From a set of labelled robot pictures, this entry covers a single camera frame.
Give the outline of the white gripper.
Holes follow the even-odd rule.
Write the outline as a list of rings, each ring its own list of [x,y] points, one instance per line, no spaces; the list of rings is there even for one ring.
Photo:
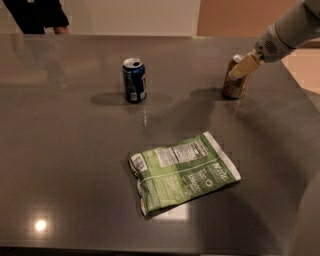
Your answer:
[[[232,81],[243,78],[257,70],[261,65],[261,60],[265,63],[277,62],[294,51],[294,48],[289,47],[280,39],[276,32],[275,25],[270,25],[257,39],[254,49],[255,50],[247,53],[244,58],[228,72],[228,77]]]

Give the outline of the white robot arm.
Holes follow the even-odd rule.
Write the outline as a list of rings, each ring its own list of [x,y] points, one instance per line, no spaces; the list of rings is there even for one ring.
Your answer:
[[[301,0],[268,27],[257,39],[253,50],[227,74],[237,81],[261,63],[277,62],[311,39],[320,37],[320,0]]]

